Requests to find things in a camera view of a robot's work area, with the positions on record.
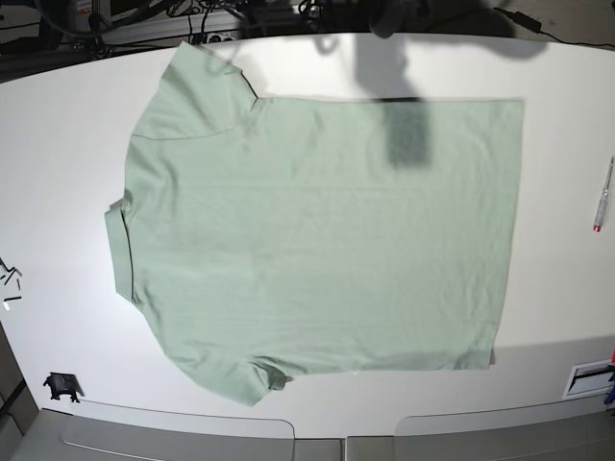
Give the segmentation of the light green T-shirt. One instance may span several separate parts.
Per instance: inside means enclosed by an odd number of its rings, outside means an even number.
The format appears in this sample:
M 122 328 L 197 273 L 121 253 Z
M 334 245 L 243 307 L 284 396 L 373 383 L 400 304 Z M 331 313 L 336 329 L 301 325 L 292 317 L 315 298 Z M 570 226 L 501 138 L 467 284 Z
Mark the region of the light green T-shirt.
M 519 100 L 261 98 L 182 44 L 106 214 L 116 291 L 248 406 L 297 376 L 486 369 L 523 119 Z

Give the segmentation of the grey chair left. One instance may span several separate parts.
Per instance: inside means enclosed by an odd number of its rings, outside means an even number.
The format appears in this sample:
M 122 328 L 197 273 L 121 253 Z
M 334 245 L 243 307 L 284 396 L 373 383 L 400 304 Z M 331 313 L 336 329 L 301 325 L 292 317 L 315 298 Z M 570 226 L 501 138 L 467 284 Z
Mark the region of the grey chair left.
M 70 447 L 124 460 L 340 460 L 338 440 L 296 440 L 181 432 L 72 417 L 61 432 Z

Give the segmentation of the grey chair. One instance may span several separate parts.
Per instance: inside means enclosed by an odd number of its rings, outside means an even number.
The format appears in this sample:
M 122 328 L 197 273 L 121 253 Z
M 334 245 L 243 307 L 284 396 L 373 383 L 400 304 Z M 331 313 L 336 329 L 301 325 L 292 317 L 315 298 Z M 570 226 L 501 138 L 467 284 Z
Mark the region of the grey chair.
M 340 460 L 338 440 L 296 440 L 181 432 L 72 417 L 61 432 L 70 447 L 124 460 Z
M 614 417 L 599 397 L 407 417 L 391 436 L 349 437 L 347 460 L 612 460 Z

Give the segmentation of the black table clamp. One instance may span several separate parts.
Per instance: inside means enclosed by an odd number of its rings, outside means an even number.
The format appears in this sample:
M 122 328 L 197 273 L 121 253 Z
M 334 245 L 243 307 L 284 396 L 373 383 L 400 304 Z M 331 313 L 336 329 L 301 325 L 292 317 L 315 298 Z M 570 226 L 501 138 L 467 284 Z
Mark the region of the black table clamp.
M 52 400 L 68 396 L 71 402 L 79 403 L 79 397 L 85 395 L 78 379 L 72 374 L 50 373 L 43 381 L 43 386 L 49 388 Z

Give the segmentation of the small black white stick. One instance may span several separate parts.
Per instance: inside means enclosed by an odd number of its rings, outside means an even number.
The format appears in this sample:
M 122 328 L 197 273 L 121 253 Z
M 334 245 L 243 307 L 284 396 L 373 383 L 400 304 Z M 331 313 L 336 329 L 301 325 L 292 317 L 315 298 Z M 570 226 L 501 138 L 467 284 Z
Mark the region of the small black white stick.
M 12 310 L 12 305 L 18 301 L 21 301 L 22 298 L 20 296 L 17 297 L 8 297 L 2 301 L 2 305 L 6 311 Z

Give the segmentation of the grey chair right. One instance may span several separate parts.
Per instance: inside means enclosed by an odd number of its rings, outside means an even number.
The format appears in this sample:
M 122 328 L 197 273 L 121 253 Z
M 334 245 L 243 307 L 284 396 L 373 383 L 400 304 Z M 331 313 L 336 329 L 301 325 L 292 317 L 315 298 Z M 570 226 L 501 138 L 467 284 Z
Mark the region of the grey chair right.
M 391 436 L 349 437 L 347 460 L 612 460 L 614 417 L 599 397 L 407 417 Z

